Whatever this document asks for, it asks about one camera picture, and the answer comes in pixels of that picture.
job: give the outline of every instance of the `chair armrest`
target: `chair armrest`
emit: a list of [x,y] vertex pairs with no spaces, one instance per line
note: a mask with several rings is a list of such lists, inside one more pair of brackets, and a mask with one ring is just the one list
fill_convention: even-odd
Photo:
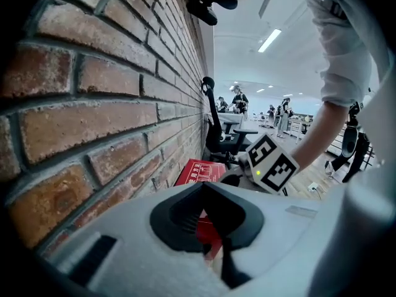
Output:
[[239,124],[239,122],[235,122],[235,121],[224,121],[223,123],[224,124],[231,124],[231,125]]
[[226,125],[225,134],[230,134],[231,126],[239,124],[239,122],[235,121],[224,121],[223,124]]
[[234,132],[235,133],[238,133],[238,134],[258,134],[259,133],[259,131],[256,131],[256,130],[245,130],[245,129],[234,129]]

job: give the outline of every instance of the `person standing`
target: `person standing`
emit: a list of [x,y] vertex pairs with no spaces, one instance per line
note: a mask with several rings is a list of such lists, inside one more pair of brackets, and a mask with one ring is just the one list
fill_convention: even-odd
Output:
[[240,114],[243,113],[245,120],[247,120],[248,108],[249,108],[249,100],[246,98],[245,94],[242,93],[241,87],[239,85],[234,86],[233,90],[236,96],[233,99],[233,102],[227,106],[226,110],[230,109],[233,105],[235,105],[235,112]]
[[282,101],[281,108],[280,108],[280,120],[278,123],[278,131],[277,131],[277,137],[280,137],[281,139],[284,138],[283,136],[283,131],[287,129],[287,125],[289,123],[289,102],[290,98],[285,98]]
[[279,120],[280,120],[280,110],[281,110],[281,108],[282,108],[281,106],[277,106],[277,109],[275,111],[275,117],[274,117],[275,119],[273,121],[273,127],[277,127],[278,126],[278,123],[279,123]]
[[273,105],[270,105],[270,109],[267,111],[268,113],[268,124],[270,125],[270,127],[273,128],[273,118],[275,115],[275,108],[273,107]]

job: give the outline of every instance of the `person's arm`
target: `person's arm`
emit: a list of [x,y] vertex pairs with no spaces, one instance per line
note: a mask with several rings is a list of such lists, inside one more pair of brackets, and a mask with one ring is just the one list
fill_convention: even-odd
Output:
[[321,35],[329,68],[322,73],[324,104],[304,139],[292,151],[300,170],[310,165],[341,131],[349,106],[363,99],[368,90],[371,58],[359,36],[345,19],[331,14],[321,0],[306,0]]
[[292,151],[291,156],[300,165],[300,170],[310,165],[340,133],[348,108],[325,102],[317,112],[309,131]]

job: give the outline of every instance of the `fluorescent light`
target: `fluorescent light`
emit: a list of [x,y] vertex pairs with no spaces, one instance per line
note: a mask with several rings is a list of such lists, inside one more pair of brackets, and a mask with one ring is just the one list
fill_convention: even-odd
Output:
[[268,48],[268,46],[270,46],[270,44],[278,37],[278,35],[281,34],[281,32],[281,30],[276,28],[268,37],[268,39],[265,40],[263,45],[261,45],[261,47],[259,48],[259,53],[263,53]]

